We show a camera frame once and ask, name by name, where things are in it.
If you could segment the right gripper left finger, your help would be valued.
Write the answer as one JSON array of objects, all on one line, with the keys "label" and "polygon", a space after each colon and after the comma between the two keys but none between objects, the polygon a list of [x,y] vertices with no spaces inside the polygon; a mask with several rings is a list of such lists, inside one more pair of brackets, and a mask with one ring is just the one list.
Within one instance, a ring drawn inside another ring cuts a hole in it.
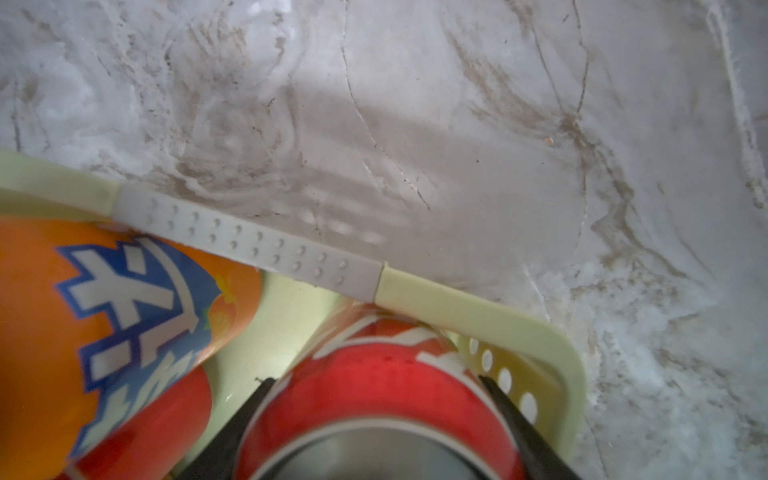
[{"label": "right gripper left finger", "polygon": [[177,476],[181,480],[230,480],[245,429],[276,382],[267,378],[245,401],[208,446]]}]

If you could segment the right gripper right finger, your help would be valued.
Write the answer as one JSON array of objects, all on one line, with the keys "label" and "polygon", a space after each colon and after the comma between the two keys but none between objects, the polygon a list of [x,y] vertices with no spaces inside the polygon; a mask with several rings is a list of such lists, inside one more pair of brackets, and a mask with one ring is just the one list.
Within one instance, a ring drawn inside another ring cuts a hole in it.
[{"label": "right gripper right finger", "polygon": [[533,480],[579,480],[580,477],[552,449],[520,410],[490,377],[480,381],[489,392],[517,444],[525,476]]}]

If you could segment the pale green plastic basket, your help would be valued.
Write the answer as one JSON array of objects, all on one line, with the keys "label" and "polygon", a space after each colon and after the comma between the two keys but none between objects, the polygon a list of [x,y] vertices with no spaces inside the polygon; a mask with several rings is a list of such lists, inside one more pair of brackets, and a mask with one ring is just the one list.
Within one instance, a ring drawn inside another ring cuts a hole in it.
[{"label": "pale green plastic basket", "polygon": [[196,367],[207,373],[212,413],[202,436],[170,473],[178,476],[189,466],[264,380],[277,382],[288,371],[335,309],[354,302],[439,330],[478,378],[497,383],[568,465],[584,412],[586,378],[571,342],[544,321],[380,261],[7,150],[1,154],[1,220],[6,216],[114,226],[262,273],[251,323]]}]

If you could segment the red cola can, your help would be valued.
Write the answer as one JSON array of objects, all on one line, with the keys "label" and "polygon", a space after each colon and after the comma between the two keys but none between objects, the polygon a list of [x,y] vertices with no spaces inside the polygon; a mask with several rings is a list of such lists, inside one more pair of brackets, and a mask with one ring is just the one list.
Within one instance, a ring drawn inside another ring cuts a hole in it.
[{"label": "red cola can", "polygon": [[522,479],[490,393],[439,330],[372,304],[339,307],[269,389],[238,479]]}]

